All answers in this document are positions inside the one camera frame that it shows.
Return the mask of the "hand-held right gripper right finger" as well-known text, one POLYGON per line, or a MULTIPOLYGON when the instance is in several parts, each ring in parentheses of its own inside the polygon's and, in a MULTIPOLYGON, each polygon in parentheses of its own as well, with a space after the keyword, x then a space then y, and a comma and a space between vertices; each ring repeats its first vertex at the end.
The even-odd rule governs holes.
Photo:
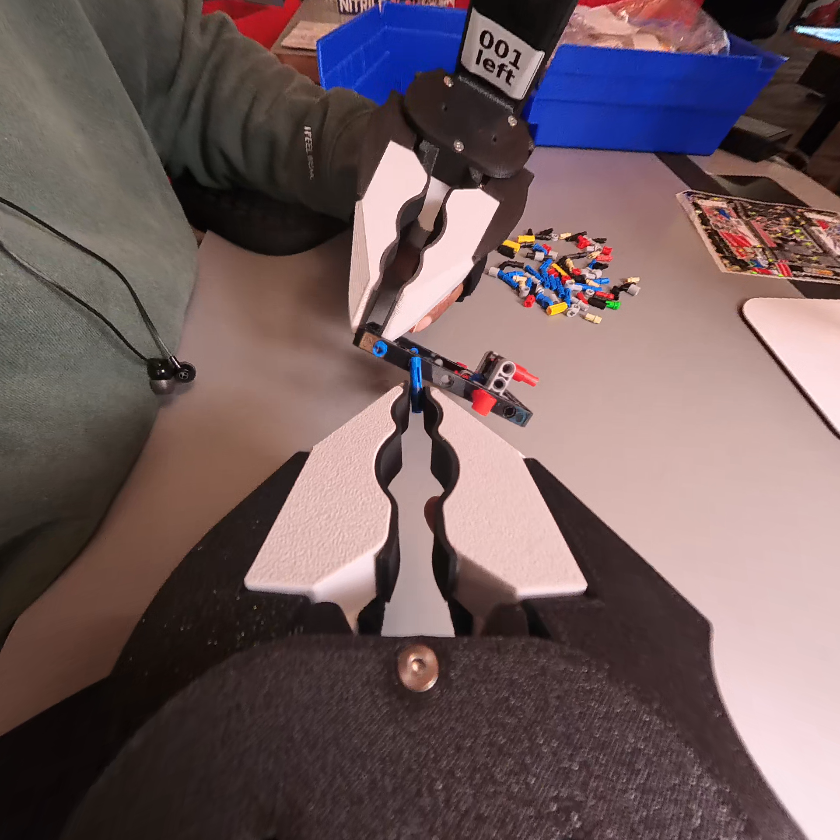
POLYGON ((586 580, 527 460, 434 387, 425 389, 434 578, 456 634, 479 634, 501 606, 582 595, 586 580))

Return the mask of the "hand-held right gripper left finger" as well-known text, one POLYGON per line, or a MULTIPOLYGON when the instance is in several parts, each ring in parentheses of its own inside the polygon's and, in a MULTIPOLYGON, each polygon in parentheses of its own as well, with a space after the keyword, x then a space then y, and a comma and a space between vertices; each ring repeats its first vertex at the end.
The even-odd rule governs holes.
POLYGON ((245 575, 252 592, 339 607, 356 633, 382 630, 400 570, 403 467, 399 385, 316 444, 245 575))

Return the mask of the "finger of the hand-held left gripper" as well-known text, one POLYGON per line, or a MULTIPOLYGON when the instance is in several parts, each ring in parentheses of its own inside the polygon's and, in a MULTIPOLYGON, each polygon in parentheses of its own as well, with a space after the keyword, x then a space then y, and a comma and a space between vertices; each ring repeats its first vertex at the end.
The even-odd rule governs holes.
POLYGON ((498 200, 480 189, 448 194, 439 236, 421 252, 415 273, 397 292, 387 315, 388 340, 402 337, 465 280, 498 207, 498 200))
POLYGON ((427 184, 427 173, 414 150, 389 140, 354 209, 348 298, 352 331, 363 324, 375 300, 405 210, 424 199, 427 184))

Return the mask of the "black lego frame assembly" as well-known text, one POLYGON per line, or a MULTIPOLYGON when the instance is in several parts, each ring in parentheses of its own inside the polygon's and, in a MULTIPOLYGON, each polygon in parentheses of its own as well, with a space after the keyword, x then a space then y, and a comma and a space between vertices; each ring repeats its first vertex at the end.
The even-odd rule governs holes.
POLYGON ((430 350, 412 335, 387 339, 375 322, 360 326, 353 336, 353 344, 372 356, 371 347, 380 340, 387 343, 388 353, 383 358, 375 358, 407 373, 409 383, 411 354, 419 354, 423 358, 424 388, 435 387, 455 396, 483 417, 494 414, 520 427, 529 423, 532 412, 511 392, 511 384, 535 386, 539 378, 508 357, 489 350, 471 367, 430 350))

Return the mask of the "person's left forearm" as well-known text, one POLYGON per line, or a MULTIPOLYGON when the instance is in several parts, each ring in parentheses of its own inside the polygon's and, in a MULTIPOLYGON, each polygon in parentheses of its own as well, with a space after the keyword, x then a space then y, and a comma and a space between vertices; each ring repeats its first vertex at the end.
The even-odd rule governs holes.
POLYGON ((244 187, 349 222, 376 105, 325 90, 221 14, 185 13, 181 53, 159 117, 173 176, 244 187))

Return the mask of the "pile of small lego pieces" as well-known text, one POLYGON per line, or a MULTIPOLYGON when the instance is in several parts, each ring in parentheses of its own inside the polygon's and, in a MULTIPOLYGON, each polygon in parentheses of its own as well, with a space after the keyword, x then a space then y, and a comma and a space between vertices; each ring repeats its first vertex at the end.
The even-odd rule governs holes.
POLYGON ((495 253, 501 261, 488 264, 485 274, 510 289, 523 308, 552 319, 597 325, 641 291, 637 276, 612 278, 614 248, 585 230, 527 228, 506 238, 495 253))

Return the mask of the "lego instruction booklet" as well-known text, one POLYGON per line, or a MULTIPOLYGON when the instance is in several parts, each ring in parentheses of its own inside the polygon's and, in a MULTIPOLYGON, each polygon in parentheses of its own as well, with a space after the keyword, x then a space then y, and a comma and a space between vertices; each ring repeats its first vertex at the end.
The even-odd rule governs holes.
POLYGON ((837 212, 691 190, 676 198, 721 271, 838 283, 837 212))

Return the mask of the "person's left hand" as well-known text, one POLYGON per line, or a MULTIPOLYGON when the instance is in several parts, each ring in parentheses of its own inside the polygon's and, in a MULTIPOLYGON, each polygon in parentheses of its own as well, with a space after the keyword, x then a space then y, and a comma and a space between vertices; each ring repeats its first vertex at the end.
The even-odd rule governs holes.
POLYGON ((462 302, 470 297, 479 285, 486 266, 487 257, 484 257, 473 266, 467 278, 459 284, 457 288, 446 297, 446 299, 438 303, 433 310, 421 318, 419 322, 410 329, 410 333, 420 333, 421 331, 424 331, 432 323, 439 320, 439 318, 457 302, 462 302))

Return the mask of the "black knit cloth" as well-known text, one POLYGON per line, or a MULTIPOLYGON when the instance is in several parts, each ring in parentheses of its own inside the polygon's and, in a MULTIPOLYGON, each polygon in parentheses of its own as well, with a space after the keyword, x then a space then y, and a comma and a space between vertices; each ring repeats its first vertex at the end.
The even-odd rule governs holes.
POLYGON ((340 219, 262 192, 200 185, 189 174, 171 180, 189 224, 262 256, 294 256, 315 249, 349 229, 340 219))
POLYGON ((102 679, 1 737, 1 838, 56 839, 112 756, 102 679))

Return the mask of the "blue plastic bin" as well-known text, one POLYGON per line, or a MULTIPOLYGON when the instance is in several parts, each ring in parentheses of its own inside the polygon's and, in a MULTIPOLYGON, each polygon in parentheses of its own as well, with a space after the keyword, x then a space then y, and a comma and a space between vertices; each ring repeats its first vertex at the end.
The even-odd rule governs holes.
POLYGON ((713 154, 786 62, 729 40, 726 55, 561 45, 523 111, 535 144, 713 154))
POLYGON ((320 84, 344 88, 382 105, 405 93, 420 72, 456 69, 465 8, 384 3, 317 43, 320 84))

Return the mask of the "white printed carton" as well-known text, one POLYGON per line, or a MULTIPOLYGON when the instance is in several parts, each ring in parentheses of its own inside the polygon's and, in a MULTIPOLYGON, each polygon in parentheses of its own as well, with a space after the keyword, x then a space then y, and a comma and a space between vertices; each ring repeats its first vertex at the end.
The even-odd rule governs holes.
POLYGON ((459 1, 335 1, 337 12, 344 17, 363 14, 373 8, 382 7, 386 3, 420 5, 442 8, 456 8, 459 1))

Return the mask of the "brown cardboard box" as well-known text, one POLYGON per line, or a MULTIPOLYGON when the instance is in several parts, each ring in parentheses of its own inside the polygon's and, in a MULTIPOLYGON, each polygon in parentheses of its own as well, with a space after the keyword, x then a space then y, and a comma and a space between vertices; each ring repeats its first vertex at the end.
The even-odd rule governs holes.
POLYGON ((270 51, 279 58, 315 58, 319 40, 331 34, 338 26, 335 23, 299 19, 283 30, 270 51))

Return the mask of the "clear bags of parts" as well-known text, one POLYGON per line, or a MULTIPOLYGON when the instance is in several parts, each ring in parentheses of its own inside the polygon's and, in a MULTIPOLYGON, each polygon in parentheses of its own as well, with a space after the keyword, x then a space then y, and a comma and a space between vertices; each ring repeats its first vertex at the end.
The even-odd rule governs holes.
POLYGON ((560 43, 705 56, 730 52, 727 32, 692 1, 579 3, 560 43))

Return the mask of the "black flat device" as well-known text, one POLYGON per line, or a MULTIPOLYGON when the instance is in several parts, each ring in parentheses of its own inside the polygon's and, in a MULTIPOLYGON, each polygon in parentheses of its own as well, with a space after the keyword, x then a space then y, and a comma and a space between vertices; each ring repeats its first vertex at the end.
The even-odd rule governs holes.
POLYGON ((781 154, 794 132, 775 124, 742 115, 721 140, 719 149, 752 162, 781 154))

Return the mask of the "black wired earphones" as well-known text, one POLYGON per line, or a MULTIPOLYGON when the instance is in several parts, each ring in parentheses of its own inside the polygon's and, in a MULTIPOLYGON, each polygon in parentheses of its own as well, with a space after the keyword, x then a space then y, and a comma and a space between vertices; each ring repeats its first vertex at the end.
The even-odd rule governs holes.
POLYGON ((24 209, 20 205, 17 205, 4 197, 1 198, 1 205, 4 209, 21 216, 35 226, 42 228, 49 235, 57 238, 65 245, 68 245, 85 257, 94 260, 105 270, 117 277, 124 289, 129 293, 133 305, 138 312, 147 333, 150 335, 154 347, 158 350, 158 354, 155 356, 141 352, 100 310, 95 308, 88 301, 78 296, 78 294, 71 291, 66 286, 47 276, 47 274, 45 274, 41 269, 33 266, 20 255, 17 255, 4 240, 1 241, 1 250, 6 257, 11 259, 18 267, 27 272, 33 278, 36 278, 43 285, 68 299, 71 303, 87 312, 94 319, 98 320, 100 324, 106 330, 110 331, 112 336, 119 341, 127 351, 143 363, 152 393, 158 396, 169 396, 174 394, 180 386, 191 385, 194 383, 196 379, 196 367, 192 363, 180 360, 163 341, 161 334, 156 328, 154 321, 144 306, 139 294, 120 268, 116 267, 110 260, 101 256, 95 250, 84 246, 68 234, 58 230, 53 225, 48 224, 45 220, 41 219, 34 213, 29 212, 29 210, 24 209))

